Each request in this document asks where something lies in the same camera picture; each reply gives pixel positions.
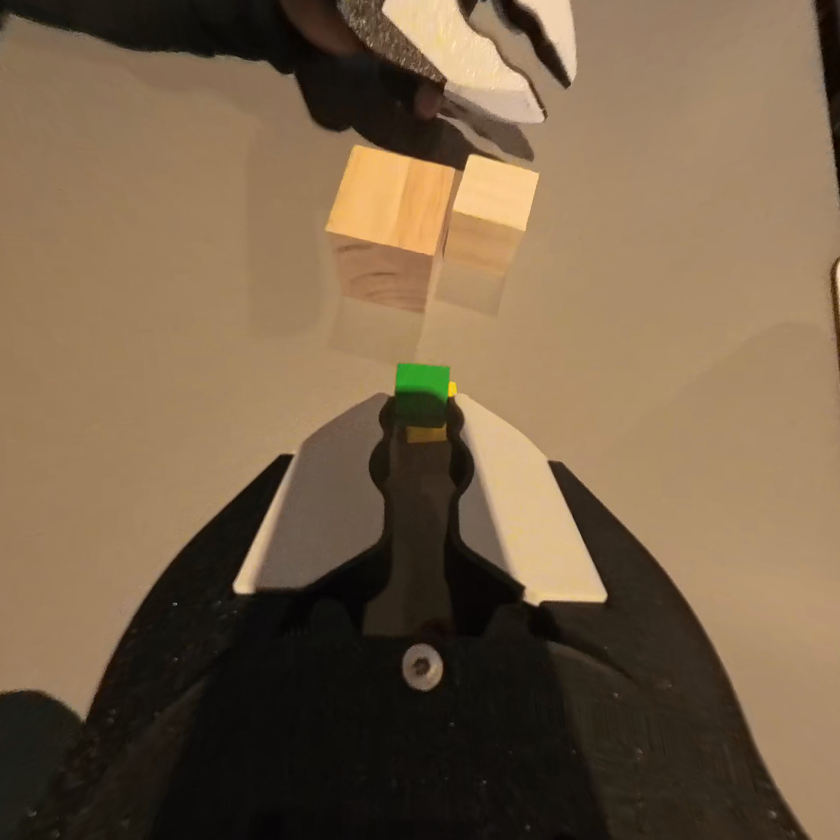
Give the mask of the large wooden cube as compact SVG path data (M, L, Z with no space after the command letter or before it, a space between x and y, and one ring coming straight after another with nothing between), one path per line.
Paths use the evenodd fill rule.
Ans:
M455 168L355 145L325 233L342 295L423 314Z

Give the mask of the person's left hand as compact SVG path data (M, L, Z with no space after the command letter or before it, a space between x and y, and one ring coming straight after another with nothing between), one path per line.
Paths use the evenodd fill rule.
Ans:
M294 74L316 123L335 132L354 130L385 151L449 163L447 127L438 119L444 102L439 84L372 54L336 2L277 5L305 46Z

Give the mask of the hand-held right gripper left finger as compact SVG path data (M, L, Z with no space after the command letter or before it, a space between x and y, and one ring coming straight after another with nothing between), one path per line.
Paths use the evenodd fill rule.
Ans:
M385 532L392 399L378 392L306 437L234 579L234 593L300 592Z

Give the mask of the dark cloth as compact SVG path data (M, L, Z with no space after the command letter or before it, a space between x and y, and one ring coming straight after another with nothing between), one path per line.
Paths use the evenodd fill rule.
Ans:
M15 838L37 813L81 717L39 690L1 695L1 838Z

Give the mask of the person's left forearm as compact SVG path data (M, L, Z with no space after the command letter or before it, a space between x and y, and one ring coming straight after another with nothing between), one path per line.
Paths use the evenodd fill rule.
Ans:
M3 1L7 15L125 49L231 56L280 72L308 53L271 1Z

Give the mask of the medium wooden cube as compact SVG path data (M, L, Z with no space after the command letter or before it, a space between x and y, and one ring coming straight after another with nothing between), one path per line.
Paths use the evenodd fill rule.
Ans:
M455 189L436 297L495 316L508 273L528 230L539 174L469 156Z

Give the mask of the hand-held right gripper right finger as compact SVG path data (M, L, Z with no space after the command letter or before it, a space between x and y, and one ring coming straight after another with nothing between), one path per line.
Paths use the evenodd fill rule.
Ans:
M458 499L463 544L521 587L532 606L603 604L607 591L549 460L524 433L458 393L472 477Z

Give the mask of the small green cube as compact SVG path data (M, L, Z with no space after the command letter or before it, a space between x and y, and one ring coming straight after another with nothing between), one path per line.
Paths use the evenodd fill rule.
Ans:
M401 362L395 371L394 418L403 426L445 425L450 367Z

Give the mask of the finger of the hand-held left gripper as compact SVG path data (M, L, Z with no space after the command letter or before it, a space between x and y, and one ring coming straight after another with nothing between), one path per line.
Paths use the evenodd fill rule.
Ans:
M493 6L500 21L512 32L525 34L536 57L551 76L568 89L576 77L578 56L572 5L569 1L463 1L460 9L467 21L477 5ZM494 58L492 70L482 70L478 80L470 82L477 88L496 88L502 85L520 87L512 81L517 70L510 68L501 57Z
M531 81L494 41L475 31L456 1L384 1L384 16L445 78L459 106L504 123L538 124L546 112Z

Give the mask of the small yellow cube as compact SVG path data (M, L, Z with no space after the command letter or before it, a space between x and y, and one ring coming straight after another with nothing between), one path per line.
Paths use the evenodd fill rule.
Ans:
M406 441L410 445L443 443L447 439L447 411L458 393L455 381L448 383L446 397L440 394L417 395L406 420Z

